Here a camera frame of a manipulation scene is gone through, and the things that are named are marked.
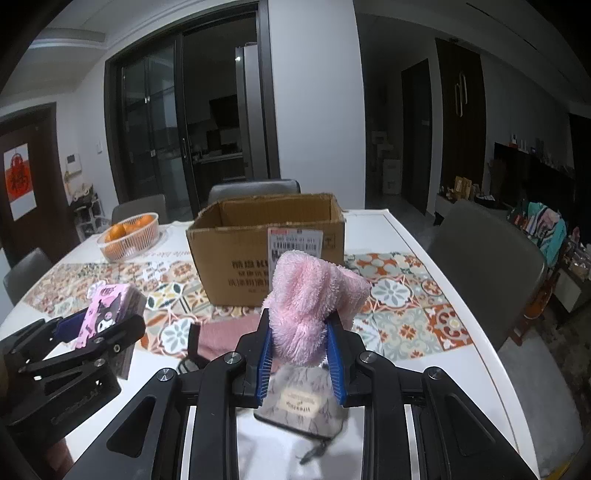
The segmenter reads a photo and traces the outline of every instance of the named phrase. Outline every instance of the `tall cabinet door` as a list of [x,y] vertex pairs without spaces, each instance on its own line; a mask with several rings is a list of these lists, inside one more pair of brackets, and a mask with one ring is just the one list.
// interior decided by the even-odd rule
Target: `tall cabinet door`
[[441,185],[456,176],[482,186],[486,147],[486,103],[480,55],[436,39],[443,95]]

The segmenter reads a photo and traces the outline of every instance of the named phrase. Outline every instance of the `pink fluffy cloth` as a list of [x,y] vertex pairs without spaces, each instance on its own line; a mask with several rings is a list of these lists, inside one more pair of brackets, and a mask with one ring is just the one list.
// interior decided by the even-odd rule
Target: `pink fluffy cloth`
[[371,285],[338,265],[297,250],[285,252],[273,274],[273,291],[263,302],[269,309],[273,357],[313,367],[326,355],[324,320],[337,310],[343,327],[369,296]]

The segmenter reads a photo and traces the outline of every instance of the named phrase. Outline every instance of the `box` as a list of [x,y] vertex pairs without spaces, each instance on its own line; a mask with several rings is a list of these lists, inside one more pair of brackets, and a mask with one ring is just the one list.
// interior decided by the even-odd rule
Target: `box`
[[345,220],[334,195],[263,195],[221,200],[187,230],[199,277],[214,305],[260,306],[269,293],[269,227],[322,230],[321,258],[343,264]]

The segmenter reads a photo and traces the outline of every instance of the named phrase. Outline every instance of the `wooden door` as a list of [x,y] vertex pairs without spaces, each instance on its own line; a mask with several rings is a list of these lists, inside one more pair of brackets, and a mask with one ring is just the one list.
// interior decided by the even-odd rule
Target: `wooden door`
[[431,176],[431,77],[425,59],[402,72],[402,196],[423,214]]
[[458,85],[461,92],[460,145],[462,177],[482,187],[486,148],[486,98],[480,55],[458,47]]
[[[55,263],[79,243],[61,177],[55,103],[0,124],[0,150],[13,168],[0,182],[0,238],[8,263],[13,267],[36,247]],[[15,193],[21,195],[16,200]],[[26,202],[15,203],[21,199]]]
[[480,185],[486,146],[480,55],[440,38],[436,44],[443,95],[441,185],[453,187],[456,176]]

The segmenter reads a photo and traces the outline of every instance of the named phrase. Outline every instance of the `dining chair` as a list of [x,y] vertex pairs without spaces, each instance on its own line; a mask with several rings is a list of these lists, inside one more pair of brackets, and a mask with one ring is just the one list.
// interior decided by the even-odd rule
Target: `dining chair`
[[37,247],[11,268],[4,276],[4,288],[12,305],[16,305],[52,266],[51,260]]
[[130,202],[121,203],[113,209],[111,214],[111,223],[115,224],[140,213],[155,212],[158,214],[158,223],[163,225],[168,223],[168,213],[166,211],[166,197],[160,193],[150,197],[144,197]]
[[300,184],[297,180],[272,179],[219,183],[214,185],[209,191],[207,204],[211,205],[218,200],[249,197],[252,195],[269,195],[274,193],[290,194],[300,192]]
[[540,250],[507,220],[459,200],[427,253],[498,351],[545,279]]

